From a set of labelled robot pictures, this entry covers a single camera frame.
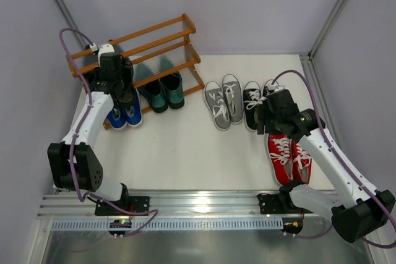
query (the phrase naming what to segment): table surface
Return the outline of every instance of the table surface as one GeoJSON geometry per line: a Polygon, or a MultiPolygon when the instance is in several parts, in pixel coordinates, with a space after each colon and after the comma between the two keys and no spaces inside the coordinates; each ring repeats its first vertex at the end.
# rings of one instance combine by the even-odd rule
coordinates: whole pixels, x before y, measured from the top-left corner
{"type": "MultiPolygon", "coordinates": [[[[298,55],[203,55],[201,60],[196,68],[205,83],[214,80],[221,84],[224,75],[233,74],[242,88],[250,80],[263,86],[287,69],[303,73],[298,55]]],[[[182,70],[181,75],[184,89],[196,84],[188,70],[182,70]]],[[[312,107],[308,92],[296,75],[287,74],[279,82],[289,88],[301,110],[312,107]]],[[[82,91],[74,121],[84,101],[82,91]]],[[[216,129],[202,92],[188,95],[185,102],[179,110],[144,114],[139,127],[100,131],[94,151],[104,174],[130,189],[279,188],[273,179],[263,135],[249,132],[243,122],[224,132],[216,129]]],[[[314,189],[333,189],[315,162],[309,185],[314,189]]]]}

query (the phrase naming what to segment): white vent strip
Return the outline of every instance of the white vent strip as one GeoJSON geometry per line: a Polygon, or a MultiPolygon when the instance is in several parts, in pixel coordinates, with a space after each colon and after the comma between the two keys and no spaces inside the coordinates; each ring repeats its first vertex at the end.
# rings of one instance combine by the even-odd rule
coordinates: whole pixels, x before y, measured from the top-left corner
{"type": "MultiPolygon", "coordinates": [[[[112,219],[56,219],[52,231],[116,231],[110,228],[112,219]]],[[[131,230],[145,222],[132,220],[131,230]]],[[[210,219],[155,219],[144,231],[222,231],[222,230],[274,230],[282,229],[282,218],[210,218],[210,219]]]]}

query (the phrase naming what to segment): dark green shoe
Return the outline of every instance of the dark green shoe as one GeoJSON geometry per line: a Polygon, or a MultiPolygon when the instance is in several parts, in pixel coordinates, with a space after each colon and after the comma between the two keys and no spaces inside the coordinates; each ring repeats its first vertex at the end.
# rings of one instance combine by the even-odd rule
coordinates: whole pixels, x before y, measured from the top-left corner
{"type": "Polygon", "coordinates": [[[184,95],[181,75],[177,71],[160,78],[170,108],[178,109],[184,106],[184,95]]]}
{"type": "Polygon", "coordinates": [[[161,87],[159,80],[154,80],[153,82],[146,83],[145,85],[137,88],[139,93],[146,98],[148,105],[160,114],[168,109],[168,103],[166,102],[166,95],[161,87]]]}

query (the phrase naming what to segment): gray floor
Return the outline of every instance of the gray floor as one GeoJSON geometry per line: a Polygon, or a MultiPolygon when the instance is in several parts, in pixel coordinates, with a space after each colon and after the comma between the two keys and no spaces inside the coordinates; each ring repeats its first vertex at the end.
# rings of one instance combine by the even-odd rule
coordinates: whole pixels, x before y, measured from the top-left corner
{"type": "MultiPolygon", "coordinates": [[[[323,232],[327,226],[322,222],[306,218],[302,234],[323,232]]],[[[43,263],[372,264],[373,260],[366,244],[349,244],[335,232],[309,241],[282,236],[280,231],[146,232],[122,240],[111,239],[107,232],[52,232],[43,263]],[[103,242],[89,248],[98,241],[103,242]]]]}

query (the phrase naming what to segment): black sneaker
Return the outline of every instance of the black sneaker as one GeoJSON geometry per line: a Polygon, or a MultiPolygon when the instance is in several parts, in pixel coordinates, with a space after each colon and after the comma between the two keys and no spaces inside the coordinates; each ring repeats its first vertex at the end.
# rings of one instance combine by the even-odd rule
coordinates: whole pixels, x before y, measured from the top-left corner
{"type": "Polygon", "coordinates": [[[243,89],[243,112],[245,125],[249,131],[257,130],[257,105],[264,101],[261,97],[260,85],[257,82],[248,82],[243,89]]]}

